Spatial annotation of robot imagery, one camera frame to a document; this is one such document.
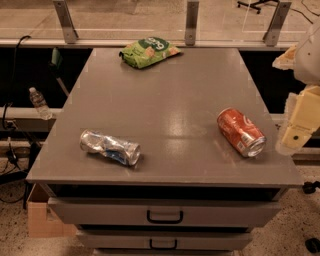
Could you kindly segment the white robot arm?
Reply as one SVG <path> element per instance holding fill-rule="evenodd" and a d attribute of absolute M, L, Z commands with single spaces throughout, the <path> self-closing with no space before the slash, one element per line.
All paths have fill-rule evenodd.
<path fill-rule="evenodd" d="M 320 128 L 320 20 L 296 45 L 277 57 L 272 66 L 291 69 L 294 78 L 306 85 L 299 94 L 288 95 L 275 146 L 278 153 L 293 155 Z"/>

